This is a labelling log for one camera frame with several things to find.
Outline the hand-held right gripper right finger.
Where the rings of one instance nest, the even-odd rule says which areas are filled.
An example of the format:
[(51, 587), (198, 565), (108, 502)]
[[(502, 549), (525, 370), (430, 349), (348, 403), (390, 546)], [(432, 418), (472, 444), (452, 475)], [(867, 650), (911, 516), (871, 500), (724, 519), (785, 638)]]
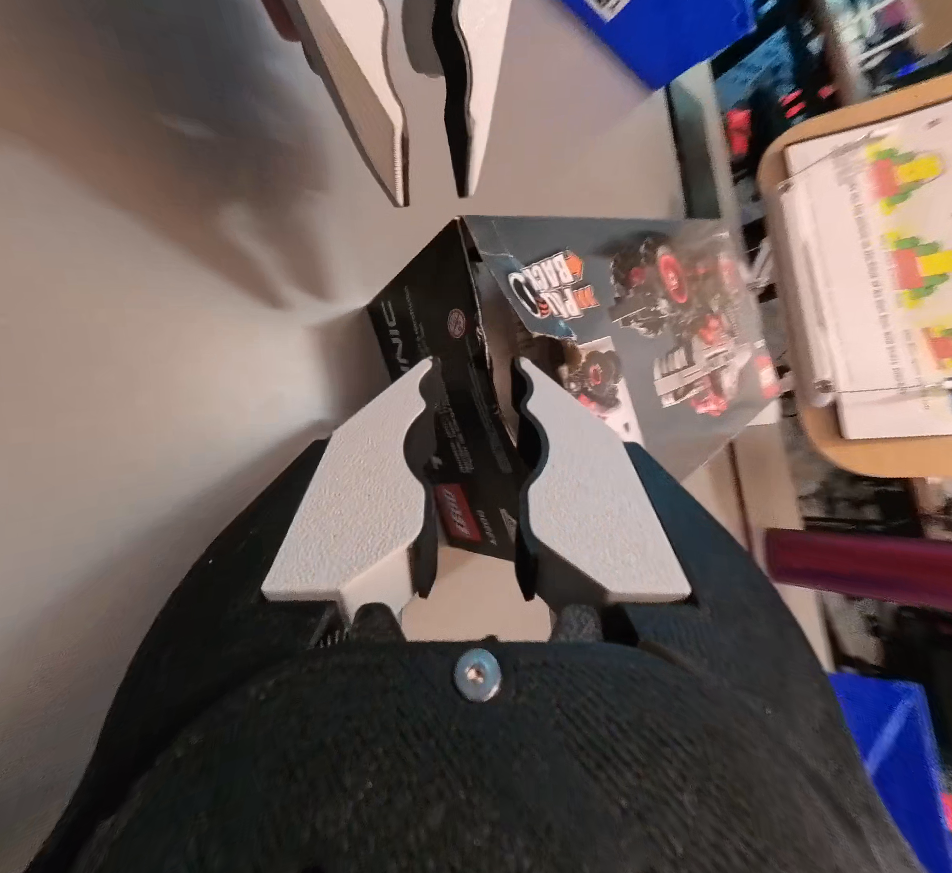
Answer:
[(629, 445), (527, 358), (514, 359), (519, 491), (515, 572), (526, 600), (669, 605), (691, 585)]

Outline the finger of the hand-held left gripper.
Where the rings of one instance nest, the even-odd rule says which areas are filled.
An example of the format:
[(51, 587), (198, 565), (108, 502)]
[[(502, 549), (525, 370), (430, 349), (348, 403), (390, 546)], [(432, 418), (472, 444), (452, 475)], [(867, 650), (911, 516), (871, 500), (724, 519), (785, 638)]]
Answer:
[(431, 37), (443, 71), (444, 124), (457, 194), (477, 190), (512, 0), (434, 0)]
[(408, 124), (388, 68), (383, 0), (285, 2), (364, 163), (395, 207), (408, 206)]

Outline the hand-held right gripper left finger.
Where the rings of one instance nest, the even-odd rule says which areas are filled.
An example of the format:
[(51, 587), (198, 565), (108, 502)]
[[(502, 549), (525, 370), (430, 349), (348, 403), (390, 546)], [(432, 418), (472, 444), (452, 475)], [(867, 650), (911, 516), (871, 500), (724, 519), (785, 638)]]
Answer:
[(400, 615), (431, 592), (439, 538), (427, 469), (440, 370), (423, 359), (334, 431), (261, 585), (268, 602)]

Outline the black toy truck set box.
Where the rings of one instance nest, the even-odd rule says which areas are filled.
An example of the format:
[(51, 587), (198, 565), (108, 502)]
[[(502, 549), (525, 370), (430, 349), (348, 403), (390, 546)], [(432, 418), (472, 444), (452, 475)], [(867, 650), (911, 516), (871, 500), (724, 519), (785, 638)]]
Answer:
[(502, 560), (527, 474), (515, 358), (678, 480), (779, 396), (745, 253), (717, 221), (458, 218), (367, 313), (391, 379), (439, 361), (440, 521), (450, 545)]

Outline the maroon cylinder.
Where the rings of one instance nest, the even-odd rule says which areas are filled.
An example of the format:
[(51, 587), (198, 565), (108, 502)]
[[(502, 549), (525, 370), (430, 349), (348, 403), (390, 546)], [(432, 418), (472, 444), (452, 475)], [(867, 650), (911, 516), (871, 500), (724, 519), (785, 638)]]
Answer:
[(951, 544), (927, 538), (770, 528), (773, 581), (896, 605), (951, 610)]

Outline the wooden clipboard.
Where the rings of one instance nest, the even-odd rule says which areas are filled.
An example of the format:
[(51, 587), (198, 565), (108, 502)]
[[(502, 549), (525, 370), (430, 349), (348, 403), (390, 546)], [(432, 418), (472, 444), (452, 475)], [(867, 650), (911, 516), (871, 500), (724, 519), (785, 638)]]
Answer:
[(767, 237), (774, 261), (782, 325), (786, 335), (786, 360), (793, 374), (793, 391), (803, 431), (816, 451), (837, 467), (877, 478), (951, 477), (951, 437), (843, 438), (837, 413), (820, 405), (809, 353), (807, 319), (811, 310), (803, 305), (803, 290), (796, 275), (794, 252), (782, 218), (781, 195), (788, 178), (784, 152), (802, 141), (811, 141), (851, 131), (860, 126), (881, 125), (912, 112), (947, 103), (951, 99), (951, 76), (945, 74), (920, 81), (856, 105), (848, 105), (796, 125), (773, 141), (758, 168), (757, 182), (763, 198)]

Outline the printed instruction sheet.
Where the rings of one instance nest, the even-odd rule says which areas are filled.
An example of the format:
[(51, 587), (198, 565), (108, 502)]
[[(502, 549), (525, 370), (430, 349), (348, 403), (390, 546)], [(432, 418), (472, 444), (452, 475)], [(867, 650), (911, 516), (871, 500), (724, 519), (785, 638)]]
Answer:
[(788, 146), (782, 221), (843, 438), (951, 433), (951, 105)]

